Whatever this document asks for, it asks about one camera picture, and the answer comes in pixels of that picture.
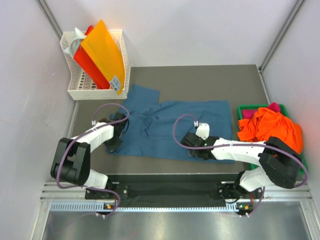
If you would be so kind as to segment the blue t shirt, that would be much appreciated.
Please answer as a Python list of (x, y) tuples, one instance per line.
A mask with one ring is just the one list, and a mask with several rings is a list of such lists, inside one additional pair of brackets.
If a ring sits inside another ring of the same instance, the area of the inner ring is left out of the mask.
[(188, 132), (196, 131), (192, 117), (209, 125), (210, 136), (233, 138), (228, 101), (159, 102), (159, 97), (158, 90), (131, 86), (122, 104), (129, 110), (129, 127), (114, 155), (198, 162), (199, 158), (177, 144)]

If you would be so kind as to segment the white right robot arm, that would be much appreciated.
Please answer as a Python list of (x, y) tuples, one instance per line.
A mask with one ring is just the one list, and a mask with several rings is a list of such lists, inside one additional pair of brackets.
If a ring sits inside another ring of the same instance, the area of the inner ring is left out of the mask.
[(203, 160), (233, 160), (255, 165), (256, 168), (238, 174), (233, 192), (239, 198), (266, 186), (293, 189), (302, 164), (298, 153), (277, 137), (248, 143), (217, 136), (203, 139), (188, 132), (180, 143), (193, 157)]

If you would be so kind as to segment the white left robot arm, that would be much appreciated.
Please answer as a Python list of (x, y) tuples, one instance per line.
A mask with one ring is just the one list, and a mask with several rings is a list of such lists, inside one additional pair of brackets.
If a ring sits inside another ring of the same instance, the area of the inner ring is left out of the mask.
[(94, 122), (86, 132), (59, 140), (50, 175), (61, 189), (83, 187), (90, 193), (109, 198), (114, 192), (109, 177), (91, 169), (91, 153), (101, 145), (114, 152), (122, 144), (123, 129), (129, 127), (128, 116), (117, 112), (111, 119)]

